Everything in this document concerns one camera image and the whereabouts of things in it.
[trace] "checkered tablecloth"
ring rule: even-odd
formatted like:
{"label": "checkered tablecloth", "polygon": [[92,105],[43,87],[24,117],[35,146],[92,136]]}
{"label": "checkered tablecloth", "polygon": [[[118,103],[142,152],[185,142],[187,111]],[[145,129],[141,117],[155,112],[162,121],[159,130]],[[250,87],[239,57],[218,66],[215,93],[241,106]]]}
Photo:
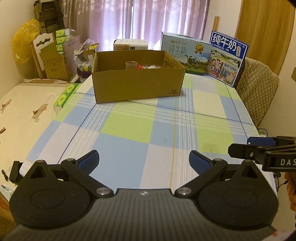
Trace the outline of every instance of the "checkered tablecloth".
{"label": "checkered tablecloth", "polygon": [[[230,164],[228,146],[258,136],[235,89],[209,76],[185,74],[180,96],[96,104],[91,77],[50,123],[28,160],[60,163],[96,149],[91,176],[112,188],[171,188],[197,176],[191,150]],[[265,173],[274,186],[271,173]]]}

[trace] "purple curtain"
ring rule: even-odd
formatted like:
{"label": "purple curtain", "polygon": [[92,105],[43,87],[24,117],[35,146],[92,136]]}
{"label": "purple curtain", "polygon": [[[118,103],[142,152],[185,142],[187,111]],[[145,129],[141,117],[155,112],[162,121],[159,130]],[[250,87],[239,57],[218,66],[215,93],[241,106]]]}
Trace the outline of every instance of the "purple curtain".
{"label": "purple curtain", "polygon": [[117,38],[145,39],[159,49],[161,32],[202,38],[210,0],[62,0],[65,25],[81,42],[113,50]]}

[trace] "trash bag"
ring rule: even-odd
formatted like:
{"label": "trash bag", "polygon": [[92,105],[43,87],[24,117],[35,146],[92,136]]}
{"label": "trash bag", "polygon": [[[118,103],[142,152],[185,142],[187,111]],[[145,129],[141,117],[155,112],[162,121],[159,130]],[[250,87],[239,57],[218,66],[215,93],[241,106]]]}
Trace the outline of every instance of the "trash bag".
{"label": "trash bag", "polygon": [[16,63],[27,63],[32,57],[30,42],[39,34],[39,22],[36,19],[27,21],[17,30],[12,39],[13,58]]}

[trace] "beige quilted fabric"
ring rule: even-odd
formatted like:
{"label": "beige quilted fabric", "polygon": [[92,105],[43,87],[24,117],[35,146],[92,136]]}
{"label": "beige quilted fabric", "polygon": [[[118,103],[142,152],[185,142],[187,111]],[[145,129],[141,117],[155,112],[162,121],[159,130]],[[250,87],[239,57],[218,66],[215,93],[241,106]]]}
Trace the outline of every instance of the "beige quilted fabric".
{"label": "beige quilted fabric", "polygon": [[278,85],[279,77],[267,65],[251,58],[245,59],[237,92],[256,127],[263,119]]}

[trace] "plastic cup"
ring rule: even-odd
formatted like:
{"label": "plastic cup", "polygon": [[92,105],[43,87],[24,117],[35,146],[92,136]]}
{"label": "plastic cup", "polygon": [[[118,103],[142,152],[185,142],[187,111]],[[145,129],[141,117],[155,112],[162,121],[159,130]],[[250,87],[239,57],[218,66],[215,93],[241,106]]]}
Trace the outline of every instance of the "plastic cup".
{"label": "plastic cup", "polygon": [[126,61],[126,69],[136,69],[138,62],[136,61]]}

